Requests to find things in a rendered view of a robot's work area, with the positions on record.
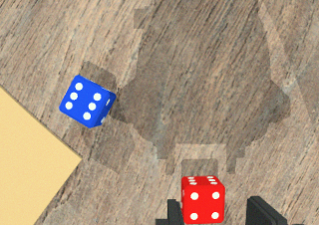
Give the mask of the beige square mat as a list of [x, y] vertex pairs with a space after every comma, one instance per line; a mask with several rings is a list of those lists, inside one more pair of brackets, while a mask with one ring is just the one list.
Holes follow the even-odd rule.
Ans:
[[82, 159], [0, 86], [0, 225], [34, 225]]

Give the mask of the red die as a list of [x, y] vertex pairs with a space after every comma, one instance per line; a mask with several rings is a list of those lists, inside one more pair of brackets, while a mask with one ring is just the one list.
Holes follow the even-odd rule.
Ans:
[[216, 176], [184, 176], [181, 179], [184, 223], [221, 223], [224, 220], [224, 197], [225, 187]]

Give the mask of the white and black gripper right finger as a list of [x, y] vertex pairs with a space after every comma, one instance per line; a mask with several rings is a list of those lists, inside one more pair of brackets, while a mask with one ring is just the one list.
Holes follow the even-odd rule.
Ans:
[[250, 196], [246, 202], [245, 225], [288, 225], [287, 219], [260, 196]]

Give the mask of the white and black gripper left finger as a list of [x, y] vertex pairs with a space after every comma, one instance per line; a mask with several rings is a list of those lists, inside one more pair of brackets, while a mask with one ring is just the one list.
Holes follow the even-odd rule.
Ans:
[[167, 200], [167, 219], [156, 219], [156, 225], [184, 225], [179, 201]]

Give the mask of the blue die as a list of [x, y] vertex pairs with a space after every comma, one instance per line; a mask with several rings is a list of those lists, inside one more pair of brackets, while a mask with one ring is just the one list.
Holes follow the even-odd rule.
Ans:
[[116, 94], [80, 75], [75, 76], [60, 106], [60, 112], [88, 128], [102, 125]]

